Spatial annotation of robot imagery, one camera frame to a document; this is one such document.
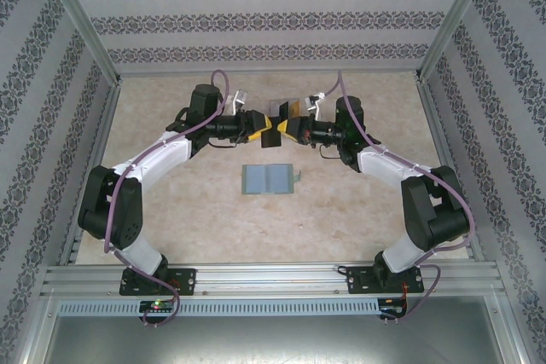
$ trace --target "purple cable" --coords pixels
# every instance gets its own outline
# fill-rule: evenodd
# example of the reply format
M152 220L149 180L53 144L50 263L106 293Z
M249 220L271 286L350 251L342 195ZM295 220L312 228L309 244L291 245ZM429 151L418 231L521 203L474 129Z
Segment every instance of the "purple cable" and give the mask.
M121 253L119 253L118 251L114 251L113 254L114 254L114 256L116 256L118 258L118 260L120 262L122 262L125 266L127 266L129 269L131 269L136 274L139 274L139 275L141 275L142 277L145 277L148 280L154 281L158 285L163 286L163 287L167 288L168 290L170 290L172 292L173 298L177 302L177 307L172 311L172 313L170 315L168 315L163 321L160 321L159 323L152 324L152 323L146 321L146 317L148 317L148 313L151 311L151 310L146 310L144 312L144 315L142 316L142 322L144 323L144 326L153 326L154 328L156 328L156 327L164 326L169 321L173 320L177 316L178 311L180 310L180 303L181 303L180 302L180 295L178 294L177 289L175 289L173 286L169 285L168 283L165 283L163 280L159 280L159 279L153 277L151 274L145 273L142 270L140 270L139 268L136 268L127 259L125 259L123 257L123 255Z
M209 118L207 118L205 121L197 124L195 127L191 127L190 129L188 130L185 130L175 136L172 136L171 138L168 138L167 140L165 140L165 144L166 143L169 143L169 142L173 142L175 140L178 140L184 136L186 136L187 134L190 134L196 130L198 130L199 128L201 127L204 127L205 125L207 125L208 123L210 123L215 117L217 117L223 110L224 110L224 107L225 107L225 103L226 101L228 100L228 96L229 96L229 79L228 79L228 75L223 71L223 70L214 70L211 74L211 84L214 85L214 78L216 77L217 74L222 74L222 76L224 77L224 81L225 81L225 94L224 94L224 99L222 100L222 102L220 103L220 106L218 107L218 109L216 110L216 112L214 112L213 115L211 115ZM147 150L145 150L143 153L141 153L138 157L135 158L135 160L132 162L131 165L127 166L127 168L125 168L125 170L121 173L121 175L119 176L119 179L118 181L116 182L116 185L115 187L113 188L113 193L112 193L112 200L110 201L110 209L108 210L108 220L107 220L107 225L106 225L106 233L104 234L104 252L105 253L109 253L111 250L112 250L112 247L111 247L111 244L110 244L110 238L112 237L112 226L113 226L113 214L115 212L115 209L116 209L116 202L118 200L118 195L119 195L119 189L121 188L121 184L123 183L124 179L127 177L127 175L143 160L145 159L148 155L150 155L152 152L154 152L156 149L160 148L160 147L163 147L164 145L164 142L158 142L157 144L153 145L152 147L148 148ZM177 315L177 312L178 312L178 309L180 307L180 295L178 294L177 292L177 289L175 289L173 286L165 283L164 281L162 280L159 280L159 279L156 279L155 277L153 277L151 274L146 274L144 273L143 271L141 271L140 269L138 268L135 268L134 266L132 266L129 261L127 261L127 259L125 259L123 257L123 255L121 255L118 251L115 251L114 252L114 255L124 264L126 265L129 269L133 270L134 272L140 274L141 276L144 276L148 279L150 279L151 281L154 281L155 283L158 283L159 285L169 289L170 291L172 291L173 293L173 296L174 298L177 300L177 307L175 310L173 310L173 313L168 316L166 319L164 319L161 323L158 323L154 326L162 326L164 324L166 324L167 322L171 321L176 315ZM149 323L146 322L146 315L148 314L148 312L146 312L144 314L144 317L143 317L143 321L144 321L144 325L148 325Z
M416 170L417 172L420 172L421 174L428 176L430 179L435 181L438 185L440 185L441 187L446 189L451 195L453 195L455 199L457 199L457 201L459 201L459 203L462 206L462 209L467 214L469 230L465 240L463 240L458 245L438 247L436 249L432 249L431 251L428 251L427 253L425 253L420 259L418 259L415 262L415 265L419 265L419 263L424 262L430 256L432 256L432 254L436 251L454 251L455 249L461 249L462 247L465 247L466 245L468 245L470 243L470 240L472 240L472 238L474 237L476 233L476 223L474 221L474 216L472 214L472 211L470 210L470 207L467 205L467 203L462 198L462 196L454 188L452 188L448 183L438 178L437 176L431 174L427 170L423 170L419 165L413 164L409 162L407 159L398 157L394 153L389 153L387 149L382 149L378 147L377 145L375 145L372 142L372 140L369 138L369 136L366 134L362 126L358 123L357 116L352 111L351 103L349 102L349 97L347 95L347 90L345 88L345 84L343 83L343 77L341 77L341 72L339 74L339 83L341 87L341 92L343 93L343 99L345 100L345 104L347 105L347 110L349 111L349 115L351 115L352 121L357 126L358 130L360 131L360 134L362 134L362 136L364 137L364 140L366 140L366 142L379 154L386 155L387 157L394 159L396 162L400 163L401 165L408 166L409 168Z
M332 87L330 90L324 93L324 97L328 97L330 94L332 94L335 89L338 88L340 85L340 78L341 78L341 70L338 70L338 80L335 82L334 87Z
M398 324L399 322L407 320L408 317L413 315L427 301L428 297L431 295L432 292L434 292L434 289L436 288L436 286L438 285L438 282L440 281L440 277L442 276L442 269L437 264L431 264L431 263L430 264L422 264L421 267L422 268L433 268L433 269L436 269L436 271L438 272L438 274L436 274L436 279L434 279L434 282L428 288L427 292L421 298L421 300L419 300L419 302L417 302L415 307L412 310L410 310L408 313L406 313L403 317L398 318L398 317L395 317L394 315L391 315L389 313L385 313L384 311L382 311L380 313L380 315L384 315L386 317L394 319L395 321L397 321L397 324Z

